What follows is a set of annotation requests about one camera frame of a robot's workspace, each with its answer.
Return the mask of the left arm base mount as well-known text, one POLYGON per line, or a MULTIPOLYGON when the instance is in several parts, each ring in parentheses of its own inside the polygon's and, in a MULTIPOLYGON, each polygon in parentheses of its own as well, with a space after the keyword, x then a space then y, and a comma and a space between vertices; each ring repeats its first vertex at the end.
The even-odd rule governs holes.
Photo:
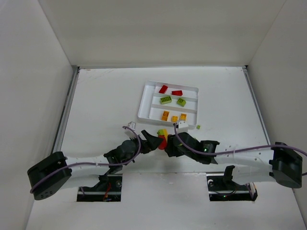
POLYGON ((94 187, 79 187, 77 202, 120 202, 122 189, 122 174, 100 177, 94 187))

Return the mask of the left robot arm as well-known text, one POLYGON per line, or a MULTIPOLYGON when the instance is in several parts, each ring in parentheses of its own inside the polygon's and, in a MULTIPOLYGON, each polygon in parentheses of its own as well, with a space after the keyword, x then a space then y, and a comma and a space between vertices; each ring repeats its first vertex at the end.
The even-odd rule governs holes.
POLYGON ((131 133, 133 138, 100 156, 74 158, 65 156, 61 151, 52 153, 27 171, 30 193, 35 200, 43 200, 60 189, 96 186, 104 177, 121 171, 123 166, 133 162, 139 154, 154 151, 163 142, 162 138, 146 130, 141 131, 145 139, 135 131, 131 133))

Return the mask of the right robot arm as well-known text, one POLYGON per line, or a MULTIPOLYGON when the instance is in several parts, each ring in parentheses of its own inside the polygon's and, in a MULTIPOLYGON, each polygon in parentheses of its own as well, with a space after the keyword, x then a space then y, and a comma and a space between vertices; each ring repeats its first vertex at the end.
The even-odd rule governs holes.
POLYGON ((276 182, 284 187, 301 188, 303 158, 297 149, 277 142, 216 152, 218 145, 218 141, 198 141, 183 132, 168 136, 165 152, 169 157, 186 156, 205 165, 227 165, 224 171, 226 183, 276 182))

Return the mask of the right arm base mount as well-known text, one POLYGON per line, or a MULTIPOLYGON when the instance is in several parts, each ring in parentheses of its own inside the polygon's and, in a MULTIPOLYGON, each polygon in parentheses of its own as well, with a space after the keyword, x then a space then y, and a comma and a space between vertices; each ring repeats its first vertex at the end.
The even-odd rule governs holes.
POLYGON ((227 166, 224 173, 206 174, 210 201, 256 201, 258 192, 253 183, 239 185, 232 181, 234 168, 227 166))

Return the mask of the small yellow lego brick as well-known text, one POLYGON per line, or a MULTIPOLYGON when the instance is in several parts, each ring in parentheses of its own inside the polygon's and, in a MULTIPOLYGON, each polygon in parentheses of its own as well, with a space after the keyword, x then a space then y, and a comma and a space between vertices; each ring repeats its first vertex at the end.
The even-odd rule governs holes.
POLYGON ((172 116, 171 121, 173 123, 177 122, 178 121, 178 117, 177 116, 172 116))

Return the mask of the red yellow green lego cluster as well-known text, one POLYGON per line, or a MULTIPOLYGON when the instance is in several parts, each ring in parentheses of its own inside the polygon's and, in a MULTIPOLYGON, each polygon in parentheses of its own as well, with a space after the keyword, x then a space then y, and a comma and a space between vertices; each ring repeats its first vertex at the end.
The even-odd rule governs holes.
POLYGON ((163 140, 158 148, 164 150, 167 147, 168 132, 166 129, 159 129, 157 135, 163 140))

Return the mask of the red lego brick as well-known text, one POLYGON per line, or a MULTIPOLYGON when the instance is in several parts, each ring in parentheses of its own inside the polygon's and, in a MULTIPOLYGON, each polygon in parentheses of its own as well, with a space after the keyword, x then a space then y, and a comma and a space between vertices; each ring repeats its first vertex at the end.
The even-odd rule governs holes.
POLYGON ((163 85, 163 86, 161 87, 161 89, 159 90, 159 93, 160 93, 160 94, 165 94, 166 91, 167 91, 167 89, 168 89, 168 86, 163 85))

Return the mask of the yellow rounded lego brick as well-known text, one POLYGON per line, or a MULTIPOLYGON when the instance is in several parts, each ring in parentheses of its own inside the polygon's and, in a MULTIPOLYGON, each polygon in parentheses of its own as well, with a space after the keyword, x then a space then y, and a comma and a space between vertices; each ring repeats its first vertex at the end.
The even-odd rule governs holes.
POLYGON ((187 115, 184 114, 184 113, 182 113, 182 114, 180 115, 180 120, 186 121, 186 119, 187 119, 187 115))

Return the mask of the long green lego brick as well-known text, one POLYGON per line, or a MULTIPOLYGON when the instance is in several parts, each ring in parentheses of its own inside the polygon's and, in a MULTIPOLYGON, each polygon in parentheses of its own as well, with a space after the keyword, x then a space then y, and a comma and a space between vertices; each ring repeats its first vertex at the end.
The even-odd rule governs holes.
POLYGON ((166 96, 166 97, 160 98, 160 104, 164 105, 164 104, 169 104, 169 103, 172 103, 171 96, 166 96))

